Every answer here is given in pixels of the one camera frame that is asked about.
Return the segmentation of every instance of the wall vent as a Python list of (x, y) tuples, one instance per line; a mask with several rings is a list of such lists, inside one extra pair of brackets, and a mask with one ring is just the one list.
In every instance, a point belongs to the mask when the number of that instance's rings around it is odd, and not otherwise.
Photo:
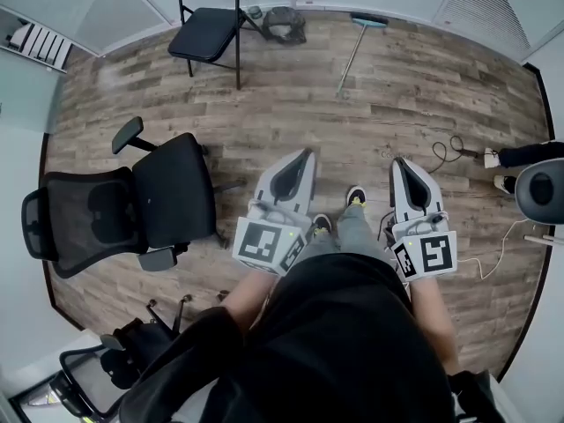
[(508, 0), (447, 0), (434, 22), (517, 61), (531, 48)]

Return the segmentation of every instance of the black sneaker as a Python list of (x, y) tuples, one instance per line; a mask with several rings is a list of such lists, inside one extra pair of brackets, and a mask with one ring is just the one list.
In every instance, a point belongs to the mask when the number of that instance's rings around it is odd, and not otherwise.
[(322, 234), (323, 232), (331, 233), (331, 221), (327, 215), (321, 213), (315, 216), (314, 226), (314, 236)]
[(367, 193), (364, 188), (357, 185), (349, 189), (349, 194), (346, 195), (346, 206), (350, 205), (367, 206)]
[(517, 179), (511, 175), (496, 175), (493, 177), (493, 185), (506, 194), (515, 194)]

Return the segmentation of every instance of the power cord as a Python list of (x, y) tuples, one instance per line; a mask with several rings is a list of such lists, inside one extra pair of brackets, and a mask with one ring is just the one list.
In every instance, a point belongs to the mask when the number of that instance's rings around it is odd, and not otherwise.
[[(453, 139), (457, 139), (460, 142), (460, 147), (458, 149), (456, 149), (456, 147), (454, 145), (452, 145), (452, 141)], [(441, 164), (436, 167), (435, 169), (432, 169), (431, 171), (427, 171), (429, 174), (432, 174), (435, 171), (438, 171), (439, 169), (441, 169), (441, 167), (445, 164), (445, 163), (454, 163), (455, 161), (459, 160), (460, 157), (462, 157), (464, 155), (465, 149), (464, 149), (464, 141), (458, 136), (458, 135), (453, 135), (452, 137), (450, 137), (449, 140), (450, 143), (450, 148), (454, 151), (458, 153), (458, 156), (455, 157), (452, 160), (447, 160), (447, 146), (442, 143), (441, 141), (435, 141), (433, 143), (433, 147), (431, 147), (431, 149), (433, 150), (433, 153), (435, 155), (435, 157), (437, 157), (438, 159), (441, 160)], [(439, 153), (435, 150), (436, 146), (440, 145), (442, 147), (442, 149), (444, 149), (444, 154), (441, 156), (439, 155)]]
[(514, 221), (513, 224), (511, 225), (511, 227), (509, 228), (509, 230), (505, 233), (505, 235), (503, 235), (503, 239), (501, 240), (501, 255), (499, 260), (497, 261), (497, 263), (495, 264), (495, 266), (484, 276), (484, 273), (482, 272), (482, 263), (479, 261), (479, 258), (476, 257), (472, 257), (472, 258), (467, 258), (466, 260), (458, 260), (459, 263), (463, 263), (463, 262), (470, 262), (470, 260), (476, 260), (476, 262), (478, 262), (478, 267), (479, 267), (479, 276), (482, 280), (488, 278), (490, 276), (490, 274), (492, 274), (495, 270), (497, 270), (498, 266), (500, 266), (501, 264), (501, 259), (503, 258), (503, 254), (505, 253), (505, 240), (507, 240), (509, 233), (511, 232), (511, 229), (513, 229), (513, 227), (515, 227), (515, 224), (521, 224), (522, 222), (528, 221), (528, 219), (521, 219), (520, 221)]
[(384, 216), (382, 216), (380, 218), (380, 228), (378, 229), (378, 238), (376, 239), (377, 241), (380, 241), (380, 235), (382, 234), (382, 223), (384, 222), (384, 220), (393, 212), (395, 212), (395, 210), (389, 211), (388, 213), (386, 213)]

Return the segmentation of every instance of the black cable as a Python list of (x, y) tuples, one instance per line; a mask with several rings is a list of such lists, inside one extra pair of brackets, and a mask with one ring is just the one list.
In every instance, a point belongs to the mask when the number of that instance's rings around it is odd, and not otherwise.
[(384, 218), (386, 218), (387, 216), (389, 216), (389, 215), (392, 214), (393, 212), (395, 212), (395, 210), (392, 210), (392, 211), (386, 213), (384, 216), (381, 217), (381, 219), (380, 219), (380, 228), (378, 229), (378, 238), (376, 239), (377, 241), (380, 241), (380, 235), (382, 234), (382, 223), (384, 222)]
[[(460, 148), (459, 149), (456, 149), (456, 147), (454, 145), (452, 145), (452, 140), (454, 138), (456, 138), (456, 139), (458, 139), (458, 141), (460, 141)], [(435, 169), (432, 169), (431, 171), (427, 171), (429, 174), (432, 174), (433, 172), (438, 171), (442, 167), (442, 165), (444, 165), (445, 163), (454, 163), (455, 161), (460, 159), (460, 157), (462, 157), (462, 151), (464, 150), (463, 140), (459, 136), (453, 135), (452, 137), (450, 137), (449, 142), (450, 142), (450, 148), (453, 151), (458, 152), (458, 156), (456, 158), (452, 159), (452, 160), (447, 160), (447, 146), (444, 143), (442, 143), (441, 141), (436, 141), (435, 143), (433, 143), (432, 149), (433, 149), (434, 155), (441, 160), (441, 164), (438, 167), (436, 167)], [(444, 149), (444, 155), (442, 155), (442, 156), (439, 155), (439, 153), (434, 149), (437, 145), (442, 146), (442, 148)]]

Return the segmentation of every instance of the wooden floor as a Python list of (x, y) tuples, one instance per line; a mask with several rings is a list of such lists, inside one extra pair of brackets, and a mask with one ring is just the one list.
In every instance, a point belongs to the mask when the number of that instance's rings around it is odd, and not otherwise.
[[(368, 28), (345, 83), (335, 91), (359, 34), (348, 15), (306, 13), (308, 42), (284, 47), (258, 33), (241, 33), (241, 91), (230, 70), (199, 64), (190, 78), (186, 62), (167, 53), (175, 30), (140, 41), (106, 58), (75, 51), (63, 89), (56, 133), (48, 144), (47, 170), (91, 173), (131, 166), (143, 153), (111, 152), (111, 140), (132, 116), (144, 118), (143, 137), (153, 143), (185, 131), (208, 145), (215, 182), (249, 179), (246, 189), (217, 199), (218, 226), (234, 234), (258, 176), (284, 154), (312, 148), (318, 158), (311, 213), (342, 211), (347, 188), (362, 184), (374, 230), (389, 211), (390, 159), (402, 155), (430, 170), (431, 151), (458, 135), (469, 149), (518, 146), (548, 139), (534, 76), (477, 44), (424, 26), (392, 21)], [(223, 58), (233, 63), (230, 48)], [(449, 151), (449, 158), (455, 154)], [(511, 197), (493, 187), (499, 171), (461, 158), (434, 178), (442, 187), (458, 258), (478, 257), (489, 271), (501, 238), (523, 216)], [(523, 241), (542, 234), (531, 223), (516, 226), (501, 266), (480, 280), (475, 261), (441, 278), (465, 367), (499, 372), (523, 327), (535, 293), (545, 248)], [(109, 332), (138, 316), (147, 320), (151, 298), (170, 321), (175, 302), (194, 295), (186, 320), (231, 289), (246, 270), (213, 241), (195, 242), (172, 271), (142, 272), (133, 255), (109, 258), (69, 280), (52, 274), (57, 304), (85, 327)]]

